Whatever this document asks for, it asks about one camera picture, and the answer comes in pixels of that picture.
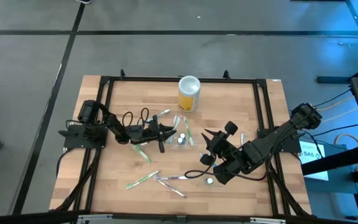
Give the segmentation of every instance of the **concrete floor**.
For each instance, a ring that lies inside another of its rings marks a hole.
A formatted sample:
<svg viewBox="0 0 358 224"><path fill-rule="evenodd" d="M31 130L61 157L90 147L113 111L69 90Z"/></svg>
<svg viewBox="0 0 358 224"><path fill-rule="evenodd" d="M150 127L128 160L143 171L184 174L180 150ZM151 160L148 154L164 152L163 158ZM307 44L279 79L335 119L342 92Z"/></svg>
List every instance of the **concrete floor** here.
<svg viewBox="0 0 358 224"><path fill-rule="evenodd" d="M72 1L0 0L0 29L71 30L79 4ZM358 30L344 2L289 0L94 0L79 30ZM68 35L0 35L0 215L7 214L35 138ZM57 131L71 118L83 75L282 79L287 103L319 103L346 85L319 85L317 75L349 76L358 71L358 37L227 35L76 36L42 147L25 213L48 209L63 138ZM356 106L347 101L323 114L329 118ZM358 123L350 116L323 123L312 133ZM340 133L358 137L358 127ZM350 139L341 143L356 146ZM309 192L312 211L322 218L357 215L352 195Z"/></svg>

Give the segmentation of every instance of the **wooden tabletop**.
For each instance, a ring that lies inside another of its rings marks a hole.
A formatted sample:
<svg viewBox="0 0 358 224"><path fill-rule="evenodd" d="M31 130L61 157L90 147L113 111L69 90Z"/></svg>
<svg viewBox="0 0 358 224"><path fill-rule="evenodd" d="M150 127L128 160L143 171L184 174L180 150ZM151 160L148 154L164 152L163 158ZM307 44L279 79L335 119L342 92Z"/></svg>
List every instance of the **wooden tabletop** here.
<svg viewBox="0 0 358 224"><path fill-rule="evenodd" d="M84 76L78 95L73 118L75 119L84 100L95 100L100 76ZM289 119L284 91L280 80L267 80L268 92L275 125ZM265 125L267 116L260 90ZM206 144L201 136L204 128L212 131L224 130L228 121L234 122L238 131L229 141L240 146L240 134L247 141L256 138L258 128L254 92L251 84L245 83L202 83L198 108L192 113L183 113L177 105L178 83L176 82L114 82L110 112L121 120L126 111L134 114L134 123L140 111L148 107L150 115L170 109L171 112L159 121L172 125L176 114L187 116L196 145L177 147L165 145L165 153L158 150L157 142L143 146L151 158L149 164L136 153L129 144L120 145L108 133L105 149L99 163L94 189L92 212L111 213L152 213L152 214L189 214L189 215L272 215L267 179L260 182L233 178L226 185L220 184L213 176L202 176L191 180L169 180L168 182L182 191L183 198L153 179L126 190L125 186L141 177L160 170L160 175L183 175L190 169L204 170L206 166L199 161L200 153L207 153ZM183 123L179 133L185 132ZM78 182L84 149L74 149L62 160L59 175L53 191L50 208L56 208L68 196ZM281 153L285 183L297 202L307 212L311 212L300 162L289 153ZM250 177L261 177L265 167L260 166ZM206 185L205 179L212 177L214 183ZM81 198L85 206L87 187ZM278 209L283 213L280 191L276 186Z"/></svg>

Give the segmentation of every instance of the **wooden table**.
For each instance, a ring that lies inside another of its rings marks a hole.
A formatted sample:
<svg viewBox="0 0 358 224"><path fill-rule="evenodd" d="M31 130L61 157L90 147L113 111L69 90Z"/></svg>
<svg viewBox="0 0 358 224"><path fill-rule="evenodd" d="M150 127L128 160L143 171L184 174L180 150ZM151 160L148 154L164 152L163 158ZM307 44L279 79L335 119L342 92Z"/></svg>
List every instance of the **wooden table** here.
<svg viewBox="0 0 358 224"><path fill-rule="evenodd" d="M76 119L84 100L96 99L100 76L84 76L75 106ZM145 161L131 149L129 144L120 145L108 133L106 148L102 150L99 170L93 195L92 212L111 213L150 213L150 214L189 214L189 215L272 215L267 180L261 182L233 178L226 185L220 184L212 176L202 176L191 180L170 180L187 198L182 198L160 183L148 181L126 190L129 182L156 170L160 175L182 175L190 169L204 170L199 162L200 153L206 153L206 144L201 136L204 128L213 131L224 130L228 121L239 127L234 136L229 137L235 146L240 145L240 134L247 140L256 138L258 128L257 112L253 87L244 83L202 83L198 109L193 113L183 113L177 105L178 83L176 82L114 82L110 112L121 120L126 111L134 114L134 123L143 107L148 107L150 115L171 109L171 113L160 118L166 125L172 124L175 114L188 117L189 126L196 146L178 148L165 145L165 154L158 150L157 142L143 147L153 161ZM280 80L267 80L268 92L275 125L289 119L287 104ZM263 93L260 97L264 120L267 121ZM178 132L184 132L184 124ZM74 149L62 160L59 175L53 191L50 208L59 206L78 182L84 149ZM307 212L311 212L300 162L289 153L281 153L285 183ZM261 177L265 167L260 166L249 176ZM214 183L206 185L207 177ZM276 186L276 196L280 213L283 213L280 191ZM85 206L87 187L83 191L80 208Z"/></svg>

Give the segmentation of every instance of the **gray floor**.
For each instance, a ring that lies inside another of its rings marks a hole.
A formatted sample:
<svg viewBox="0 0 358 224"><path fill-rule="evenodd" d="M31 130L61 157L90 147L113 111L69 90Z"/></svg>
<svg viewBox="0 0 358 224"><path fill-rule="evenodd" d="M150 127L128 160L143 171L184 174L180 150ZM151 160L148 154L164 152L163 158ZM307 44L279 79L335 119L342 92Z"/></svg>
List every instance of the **gray floor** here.
<svg viewBox="0 0 358 224"><path fill-rule="evenodd" d="M0 29L70 30L79 4L72 1L0 0ZM85 7L79 30L357 30L343 2L103 1ZM35 138L67 35L0 35L0 215L8 212ZM346 85L319 85L317 75L349 76L358 71L358 38L213 35L77 36L30 186L24 212L48 209L63 138L57 131L71 118L83 75L282 79L287 103L319 103ZM356 106L348 101L323 114L329 118ZM358 123L344 116L312 133ZM358 127L340 133L358 137ZM342 139L348 148L356 144ZM357 215L351 195L309 192L313 213L342 219Z"/></svg>

